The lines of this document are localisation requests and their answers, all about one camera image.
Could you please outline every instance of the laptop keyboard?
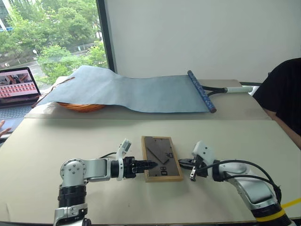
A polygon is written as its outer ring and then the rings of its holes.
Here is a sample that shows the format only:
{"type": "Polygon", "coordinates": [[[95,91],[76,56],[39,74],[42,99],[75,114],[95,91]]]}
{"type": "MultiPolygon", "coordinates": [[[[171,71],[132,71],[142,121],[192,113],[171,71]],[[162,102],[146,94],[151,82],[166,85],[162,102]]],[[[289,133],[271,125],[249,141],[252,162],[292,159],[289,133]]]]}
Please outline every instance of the laptop keyboard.
{"type": "Polygon", "coordinates": [[[0,109],[0,120],[24,117],[31,109],[30,105],[0,109]]]}

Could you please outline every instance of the desk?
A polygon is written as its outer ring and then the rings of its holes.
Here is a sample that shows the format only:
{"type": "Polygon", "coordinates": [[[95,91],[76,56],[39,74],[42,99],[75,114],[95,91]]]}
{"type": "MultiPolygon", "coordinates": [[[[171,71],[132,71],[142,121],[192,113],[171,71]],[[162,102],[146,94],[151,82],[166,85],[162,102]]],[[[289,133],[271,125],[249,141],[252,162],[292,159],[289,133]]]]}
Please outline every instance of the desk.
{"type": "MultiPolygon", "coordinates": [[[[70,158],[93,159],[117,150],[142,158],[141,136],[171,136],[178,158],[190,158],[203,140],[217,159],[262,166],[281,185],[282,203],[301,197],[301,152],[269,120],[88,120],[26,118],[0,149],[0,221],[52,223],[59,169],[70,158]]],[[[207,178],[145,183],[135,179],[89,183],[88,214],[94,224],[171,224],[253,221],[235,188],[207,178]]],[[[301,204],[286,209],[300,217],[301,204]]]]}
{"type": "MultiPolygon", "coordinates": [[[[199,80],[202,85],[210,87],[239,87],[237,80],[199,80]]],[[[210,96],[216,113],[141,113],[122,106],[106,106],[91,113],[78,113],[61,107],[57,103],[39,105],[32,109],[27,118],[60,119],[126,119],[126,120],[270,120],[257,101],[247,93],[227,93],[210,96]]]]}

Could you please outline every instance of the woven basket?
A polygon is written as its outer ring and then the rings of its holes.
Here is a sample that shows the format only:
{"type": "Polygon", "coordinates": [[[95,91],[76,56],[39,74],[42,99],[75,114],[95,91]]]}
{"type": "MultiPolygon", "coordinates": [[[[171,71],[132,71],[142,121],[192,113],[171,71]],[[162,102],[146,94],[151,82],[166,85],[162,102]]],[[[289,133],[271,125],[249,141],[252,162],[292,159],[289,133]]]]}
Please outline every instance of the woven basket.
{"type": "Polygon", "coordinates": [[[74,105],[74,104],[67,104],[62,102],[57,102],[57,103],[67,109],[74,110],[77,112],[82,112],[82,113],[97,111],[105,107],[105,105],[74,105]]]}

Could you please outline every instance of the white handle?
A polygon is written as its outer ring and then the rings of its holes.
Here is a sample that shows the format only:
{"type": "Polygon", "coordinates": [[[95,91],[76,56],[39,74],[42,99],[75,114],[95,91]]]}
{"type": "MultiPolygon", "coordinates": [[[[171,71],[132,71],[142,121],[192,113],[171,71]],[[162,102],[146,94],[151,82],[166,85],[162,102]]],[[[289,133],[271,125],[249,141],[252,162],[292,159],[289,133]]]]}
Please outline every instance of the white handle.
{"type": "Polygon", "coordinates": [[[227,93],[249,93],[253,91],[252,86],[245,87],[227,87],[227,93]]]}

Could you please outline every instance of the yellow tape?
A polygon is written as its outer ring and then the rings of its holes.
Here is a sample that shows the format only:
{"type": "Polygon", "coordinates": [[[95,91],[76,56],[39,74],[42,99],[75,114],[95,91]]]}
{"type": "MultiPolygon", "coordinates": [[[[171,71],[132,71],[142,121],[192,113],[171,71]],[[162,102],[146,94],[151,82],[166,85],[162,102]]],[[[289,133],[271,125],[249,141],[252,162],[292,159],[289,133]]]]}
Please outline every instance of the yellow tape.
{"type": "Polygon", "coordinates": [[[283,205],[281,205],[281,207],[282,207],[282,208],[287,208],[287,207],[289,207],[289,206],[296,205],[297,203],[300,203],[300,202],[301,202],[301,198],[296,199],[296,200],[293,200],[293,201],[288,202],[288,203],[286,203],[286,204],[283,204],[283,205]]]}
{"type": "Polygon", "coordinates": [[[281,209],[281,211],[279,211],[278,213],[274,213],[274,214],[266,216],[266,217],[255,218],[255,219],[258,222],[265,222],[265,221],[275,220],[275,219],[277,219],[279,217],[282,217],[283,215],[285,215],[285,212],[284,212],[283,209],[281,209]]]}

